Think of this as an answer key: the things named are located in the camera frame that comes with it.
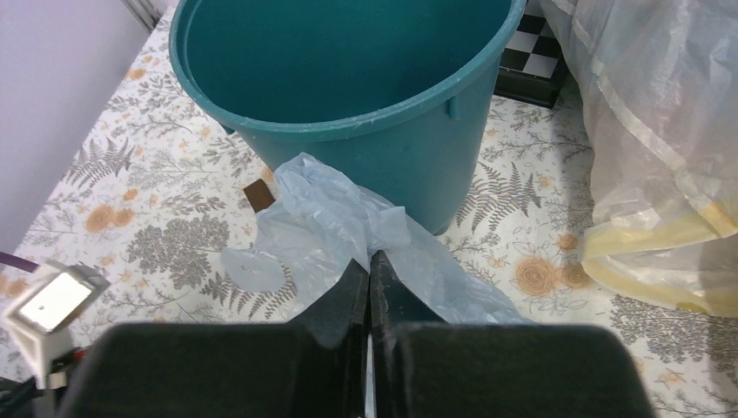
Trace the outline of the light blue plastic trash bag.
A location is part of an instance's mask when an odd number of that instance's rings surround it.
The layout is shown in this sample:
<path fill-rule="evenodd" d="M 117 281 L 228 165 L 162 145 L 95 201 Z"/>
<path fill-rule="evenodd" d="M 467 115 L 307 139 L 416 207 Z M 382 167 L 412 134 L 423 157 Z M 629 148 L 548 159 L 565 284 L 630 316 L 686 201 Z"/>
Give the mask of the light blue plastic trash bag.
<path fill-rule="evenodd" d="M 246 292 L 294 286 L 295 300 L 278 310 L 288 320 L 339 280 L 355 260 L 365 270 L 382 251 L 402 284 L 451 323 L 525 324 L 495 285 L 466 273 L 425 228 L 344 173 L 301 153 L 274 173 L 278 199 L 256 215 L 248 249 L 226 248 L 221 262 Z"/>

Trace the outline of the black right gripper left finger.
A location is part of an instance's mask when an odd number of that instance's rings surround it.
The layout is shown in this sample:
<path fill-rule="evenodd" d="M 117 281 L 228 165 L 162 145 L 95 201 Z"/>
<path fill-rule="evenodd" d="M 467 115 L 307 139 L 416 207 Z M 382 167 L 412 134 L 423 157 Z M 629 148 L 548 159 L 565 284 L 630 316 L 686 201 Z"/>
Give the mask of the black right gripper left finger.
<path fill-rule="evenodd" d="M 364 407 L 368 272 L 285 323 L 124 323 L 92 346 L 62 417 L 357 417 Z"/>

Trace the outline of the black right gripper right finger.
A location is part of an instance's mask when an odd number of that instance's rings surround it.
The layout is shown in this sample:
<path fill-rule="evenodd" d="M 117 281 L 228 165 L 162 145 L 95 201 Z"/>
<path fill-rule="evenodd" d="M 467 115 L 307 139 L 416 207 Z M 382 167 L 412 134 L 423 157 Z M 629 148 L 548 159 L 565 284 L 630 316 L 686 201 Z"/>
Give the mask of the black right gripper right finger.
<path fill-rule="evenodd" d="M 404 285 L 384 252 L 370 272 L 378 417 L 651 417 L 620 341 L 601 327 L 461 325 Z"/>

